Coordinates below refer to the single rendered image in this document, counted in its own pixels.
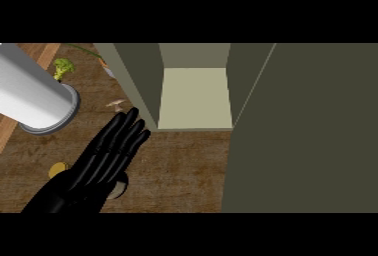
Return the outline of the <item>orange carrot with green top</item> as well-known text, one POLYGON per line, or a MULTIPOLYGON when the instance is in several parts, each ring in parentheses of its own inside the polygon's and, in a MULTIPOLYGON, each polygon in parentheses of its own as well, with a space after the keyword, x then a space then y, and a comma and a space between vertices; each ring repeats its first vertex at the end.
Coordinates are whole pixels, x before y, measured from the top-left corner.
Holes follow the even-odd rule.
POLYGON ((68 45, 68 46, 71 46, 71 47, 74 47, 76 49, 82 50, 83 52, 86 52, 86 53, 90 54, 92 56, 95 56, 95 57, 98 58, 99 62, 101 62, 102 67, 107 67, 107 68, 108 68, 108 64, 107 64, 107 62, 105 62, 102 56, 101 56, 98 53, 95 53, 93 51, 90 51, 89 49, 83 48, 82 46, 79 46, 79 45, 76 45, 76 44, 73 44, 73 43, 64 43, 64 44, 68 45))

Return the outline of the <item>yellow round disc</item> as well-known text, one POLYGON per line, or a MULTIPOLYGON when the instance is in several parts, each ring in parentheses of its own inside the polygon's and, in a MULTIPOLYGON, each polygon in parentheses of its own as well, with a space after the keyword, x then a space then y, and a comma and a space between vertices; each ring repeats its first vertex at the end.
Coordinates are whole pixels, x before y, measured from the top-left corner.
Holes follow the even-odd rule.
POLYGON ((58 162, 52 165, 49 169, 49 178, 54 178, 61 172, 70 169, 70 164, 67 162, 58 162))

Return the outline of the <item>green broccoli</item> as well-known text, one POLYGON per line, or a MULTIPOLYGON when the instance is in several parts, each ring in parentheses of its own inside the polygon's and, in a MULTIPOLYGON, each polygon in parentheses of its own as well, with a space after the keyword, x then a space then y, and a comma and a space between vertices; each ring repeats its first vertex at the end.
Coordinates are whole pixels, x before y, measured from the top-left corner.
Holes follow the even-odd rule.
POLYGON ((62 81, 64 74, 67 72, 74 72, 76 71, 76 65, 74 65, 73 61, 68 58, 58 58, 54 62, 54 66, 55 66, 54 78, 58 81, 62 81))

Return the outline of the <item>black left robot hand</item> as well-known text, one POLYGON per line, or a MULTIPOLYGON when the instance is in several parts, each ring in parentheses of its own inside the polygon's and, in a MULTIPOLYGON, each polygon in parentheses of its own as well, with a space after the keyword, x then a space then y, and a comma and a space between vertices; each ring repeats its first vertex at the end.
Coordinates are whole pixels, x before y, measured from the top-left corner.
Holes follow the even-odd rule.
POLYGON ((120 112, 90 141, 73 167, 58 173, 28 202, 24 214, 96 214, 139 147, 151 136, 139 109, 120 112))

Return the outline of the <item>dark olive cabinet door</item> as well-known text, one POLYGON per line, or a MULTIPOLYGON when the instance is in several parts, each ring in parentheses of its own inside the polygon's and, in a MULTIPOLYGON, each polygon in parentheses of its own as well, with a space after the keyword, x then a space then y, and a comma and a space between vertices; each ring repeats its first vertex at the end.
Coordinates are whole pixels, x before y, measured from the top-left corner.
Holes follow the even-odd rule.
POLYGON ((231 136, 225 212, 378 212, 378 44, 279 44, 231 136))

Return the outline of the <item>olive open cabinet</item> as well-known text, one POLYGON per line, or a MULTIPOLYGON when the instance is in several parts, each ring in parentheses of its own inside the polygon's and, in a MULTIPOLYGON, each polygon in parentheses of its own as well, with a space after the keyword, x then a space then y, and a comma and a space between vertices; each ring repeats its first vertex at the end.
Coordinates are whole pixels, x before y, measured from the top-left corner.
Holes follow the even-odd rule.
POLYGON ((272 43, 98 43, 95 47, 151 130, 234 129, 272 43))

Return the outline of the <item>white cylinder with grey rim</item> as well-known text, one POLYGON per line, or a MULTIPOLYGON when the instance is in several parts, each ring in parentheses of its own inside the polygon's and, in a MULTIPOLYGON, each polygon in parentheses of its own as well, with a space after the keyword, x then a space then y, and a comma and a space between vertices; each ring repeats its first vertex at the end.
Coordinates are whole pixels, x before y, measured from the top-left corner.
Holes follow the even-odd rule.
POLYGON ((0 43, 0 114, 23 130, 49 135, 73 121, 80 94, 59 83, 15 43, 0 43))

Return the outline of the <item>beige mushroom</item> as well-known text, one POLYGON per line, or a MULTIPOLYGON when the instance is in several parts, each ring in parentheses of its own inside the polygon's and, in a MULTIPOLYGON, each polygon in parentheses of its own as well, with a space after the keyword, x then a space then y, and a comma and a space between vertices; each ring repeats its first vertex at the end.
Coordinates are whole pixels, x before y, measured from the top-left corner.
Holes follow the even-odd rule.
POLYGON ((113 107, 114 108, 114 111, 116 113, 117 112, 121 112, 123 111, 123 108, 121 108, 121 103, 126 101, 126 99, 117 99, 114 100, 113 102, 110 102, 105 106, 107 107, 113 107))

